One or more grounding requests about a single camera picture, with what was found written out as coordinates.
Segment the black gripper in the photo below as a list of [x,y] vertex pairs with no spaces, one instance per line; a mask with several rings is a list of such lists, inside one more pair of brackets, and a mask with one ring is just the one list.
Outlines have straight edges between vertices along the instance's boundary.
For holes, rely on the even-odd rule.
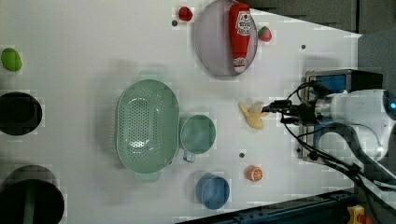
[[291,100],[275,100],[262,108],[262,112],[281,113],[286,112],[291,107],[293,117],[281,118],[283,124],[314,126],[318,125],[315,115],[315,107],[309,103],[292,105]]

